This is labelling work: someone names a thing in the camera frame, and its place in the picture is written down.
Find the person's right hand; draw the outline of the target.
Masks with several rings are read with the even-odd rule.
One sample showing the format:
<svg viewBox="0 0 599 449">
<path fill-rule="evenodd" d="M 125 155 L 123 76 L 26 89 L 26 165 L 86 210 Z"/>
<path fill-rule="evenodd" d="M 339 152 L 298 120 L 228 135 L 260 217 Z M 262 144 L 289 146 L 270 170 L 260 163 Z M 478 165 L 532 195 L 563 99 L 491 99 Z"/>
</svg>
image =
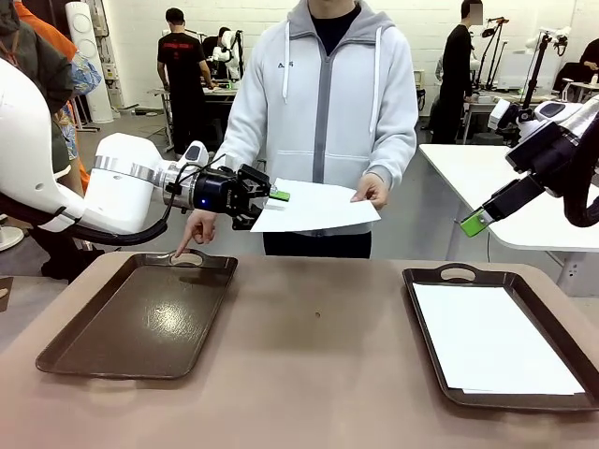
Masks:
<svg viewBox="0 0 599 449">
<path fill-rule="evenodd" d="M 187 251 L 193 240 L 197 244 L 210 243 L 214 238 L 217 214 L 207 210 L 194 210 L 187 219 L 181 243 L 175 253 L 176 257 Z"/>
</svg>

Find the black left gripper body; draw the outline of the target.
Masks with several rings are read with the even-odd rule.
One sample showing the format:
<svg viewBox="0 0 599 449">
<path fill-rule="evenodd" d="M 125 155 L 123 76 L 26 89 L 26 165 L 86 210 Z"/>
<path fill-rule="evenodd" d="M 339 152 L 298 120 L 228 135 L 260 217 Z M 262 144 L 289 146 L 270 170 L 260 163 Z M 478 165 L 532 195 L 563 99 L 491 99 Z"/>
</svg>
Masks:
<svg viewBox="0 0 599 449">
<path fill-rule="evenodd" d="M 201 169 L 193 187 L 193 206 L 226 215 L 241 213 L 238 174 L 226 167 Z"/>
</svg>

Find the person's left hand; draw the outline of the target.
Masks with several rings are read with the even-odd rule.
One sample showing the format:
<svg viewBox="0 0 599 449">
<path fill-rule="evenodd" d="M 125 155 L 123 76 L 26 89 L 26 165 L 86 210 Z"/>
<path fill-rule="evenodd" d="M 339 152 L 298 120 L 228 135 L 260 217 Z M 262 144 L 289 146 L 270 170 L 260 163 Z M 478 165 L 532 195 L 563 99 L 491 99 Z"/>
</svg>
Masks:
<svg viewBox="0 0 599 449">
<path fill-rule="evenodd" d="M 387 205 L 389 190 L 385 182 L 376 174 L 364 175 L 351 202 L 370 201 L 376 210 L 382 210 Z"/>
</svg>

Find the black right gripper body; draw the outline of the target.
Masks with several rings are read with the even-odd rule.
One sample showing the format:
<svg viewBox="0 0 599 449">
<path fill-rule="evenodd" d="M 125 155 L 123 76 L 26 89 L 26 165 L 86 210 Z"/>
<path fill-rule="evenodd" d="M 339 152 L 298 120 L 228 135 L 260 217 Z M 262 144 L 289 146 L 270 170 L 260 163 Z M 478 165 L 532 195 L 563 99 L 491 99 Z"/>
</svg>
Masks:
<svg viewBox="0 0 599 449">
<path fill-rule="evenodd" d="M 528 173 L 552 196 L 565 192 L 566 174 L 579 137 L 556 123 L 542 123 L 505 157 L 519 174 Z"/>
</svg>

